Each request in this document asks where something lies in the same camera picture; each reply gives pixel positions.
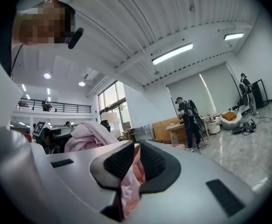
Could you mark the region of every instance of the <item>glossy floor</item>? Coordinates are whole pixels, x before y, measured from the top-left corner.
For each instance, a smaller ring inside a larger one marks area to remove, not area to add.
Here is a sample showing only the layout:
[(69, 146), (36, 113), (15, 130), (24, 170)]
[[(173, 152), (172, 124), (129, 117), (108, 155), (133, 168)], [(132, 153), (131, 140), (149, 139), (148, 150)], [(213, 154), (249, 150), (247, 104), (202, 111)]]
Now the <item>glossy floor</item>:
[[(272, 117), (272, 102), (258, 110), (257, 117)], [(243, 121), (251, 118), (257, 124), (261, 120), (255, 119), (250, 113), (243, 116)], [(243, 136), (234, 135), (231, 130), (224, 130), (204, 139), (207, 147), (200, 148), (202, 155), (241, 178), (257, 193), (262, 193), (272, 187), (272, 121), (260, 122), (255, 133)]]

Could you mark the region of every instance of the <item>black metal railing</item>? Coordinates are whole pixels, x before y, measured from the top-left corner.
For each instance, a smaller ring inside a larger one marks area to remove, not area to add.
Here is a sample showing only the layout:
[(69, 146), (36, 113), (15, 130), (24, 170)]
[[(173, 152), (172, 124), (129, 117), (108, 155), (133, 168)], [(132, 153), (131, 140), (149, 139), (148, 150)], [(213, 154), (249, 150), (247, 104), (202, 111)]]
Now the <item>black metal railing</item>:
[(21, 98), (15, 108), (45, 112), (91, 113), (91, 105), (75, 105), (47, 101), (43, 104), (43, 102), (43, 100)]

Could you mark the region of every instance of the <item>ceiling light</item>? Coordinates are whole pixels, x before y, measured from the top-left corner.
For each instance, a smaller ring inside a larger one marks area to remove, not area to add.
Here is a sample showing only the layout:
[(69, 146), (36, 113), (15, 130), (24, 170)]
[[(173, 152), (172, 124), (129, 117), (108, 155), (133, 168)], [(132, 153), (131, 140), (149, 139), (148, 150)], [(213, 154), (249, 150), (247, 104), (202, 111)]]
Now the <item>ceiling light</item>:
[(241, 38), (243, 37), (244, 33), (240, 32), (240, 33), (233, 33), (233, 34), (227, 34), (224, 36), (224, 40), (231, 40), (231, 39), (235, 39), (235, 38)]
[(44, 76), (46, 79), (51, 79), (51, 75), (48, 74), (48, 73), (44, 74), (43, 76)]
[(178, 54), (180, 54), (180, 53), (182, 53), (184, 51), (191, 50), (192, 48), (193, 48), (192, 43), (183, 45), (181, 47), (175, 48), (174, 50), (166, 52), (165, 54), (163, 54), (161, 56), (158, 56), (157, 58), (154, 58), (152, 60), (152, 62), (153, 62), (154, 65), (157, 65), (158, 63), (163, 62), (163, 61), (169, 59), (170, 57), (178, 55)]

